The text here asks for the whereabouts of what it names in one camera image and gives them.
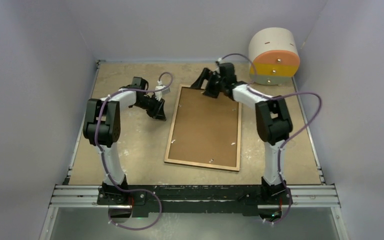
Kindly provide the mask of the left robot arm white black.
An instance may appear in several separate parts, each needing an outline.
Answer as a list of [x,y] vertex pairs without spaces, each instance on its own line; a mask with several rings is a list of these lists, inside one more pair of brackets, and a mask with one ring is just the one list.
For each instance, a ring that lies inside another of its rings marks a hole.
[[134,77],[131,84],[103,98],[90,98],[82,134],[97,149],[104,170],[101,185],[104,196],[110,197],[118,205],[129,199],[127,177],[122,169],[118,154],[118,140],[121,136],[121,112],[138,107],[154,120],[166,121],[163,95],[169,93],[170,85],[157,81],[155,89],[149,89],[149,82],[142,77]]

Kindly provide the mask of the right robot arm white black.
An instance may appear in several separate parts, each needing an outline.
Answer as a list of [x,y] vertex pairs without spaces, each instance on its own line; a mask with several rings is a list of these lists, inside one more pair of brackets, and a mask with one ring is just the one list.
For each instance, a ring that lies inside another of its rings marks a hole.
[[217,66],[214,71],[205,67],[190,87],[202,90],[204,96],[214,99],[222,93],[255,111],[257,134],[264,142],[265,148],[260,196],[264,202],[272,204],[286,190],[282,145],[289,139],[293,130],[286,101],[282,95],[267,95],[251,88],[244,81],[238,81],[232,63],[219,63]]

